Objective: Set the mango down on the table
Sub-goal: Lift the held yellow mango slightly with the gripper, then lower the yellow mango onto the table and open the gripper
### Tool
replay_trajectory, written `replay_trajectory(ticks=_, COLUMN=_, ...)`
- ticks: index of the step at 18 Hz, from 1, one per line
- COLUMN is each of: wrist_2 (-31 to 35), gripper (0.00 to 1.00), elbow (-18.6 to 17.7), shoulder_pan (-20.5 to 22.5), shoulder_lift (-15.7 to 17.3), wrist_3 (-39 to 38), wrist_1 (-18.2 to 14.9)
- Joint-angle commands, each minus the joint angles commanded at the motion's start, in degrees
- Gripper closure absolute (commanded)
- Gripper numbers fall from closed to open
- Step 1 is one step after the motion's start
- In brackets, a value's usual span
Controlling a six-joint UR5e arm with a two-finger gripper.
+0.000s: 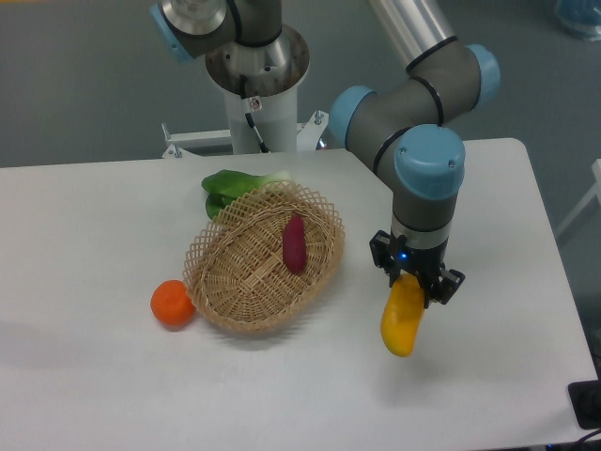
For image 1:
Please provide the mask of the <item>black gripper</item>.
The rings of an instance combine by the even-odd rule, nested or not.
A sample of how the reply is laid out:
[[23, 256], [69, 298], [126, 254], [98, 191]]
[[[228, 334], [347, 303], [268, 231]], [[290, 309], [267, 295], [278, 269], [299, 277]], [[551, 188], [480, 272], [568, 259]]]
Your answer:
[[374, 265], [386, 273], [390, 287], [402, 272], [414, 275], [424, 289], [425, 308], [446, 305], [466, 279], [464, 273], [445, 268], [450, 231], [450, 224], [429, 231], [392, 224], [391, 236], [379, 230], [369, 241]]

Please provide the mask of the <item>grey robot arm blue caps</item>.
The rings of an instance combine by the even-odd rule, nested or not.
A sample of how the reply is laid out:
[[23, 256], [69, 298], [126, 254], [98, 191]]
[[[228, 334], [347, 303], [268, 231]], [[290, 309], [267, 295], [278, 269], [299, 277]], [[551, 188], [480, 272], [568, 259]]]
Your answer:
[[[393, 192], [391, 228], [370, 242], [376, 266], [391, 279], [414, 275], [424, 304], [447, 303], [464, 281], [443, 259], [465, 174], [464, 145], [447, 123], [496, 95], [500, 69], [486, 48], [458, 41], [434, 1], [375, 1], [372, 9], [408, 79], [388, 94], [347, 89], [328, 126]], [[237, 154], [300, 148], [297, 89], [310, 55], [280, 2], [159, 1], [150, 13], [176, 59], [205, 60]]]

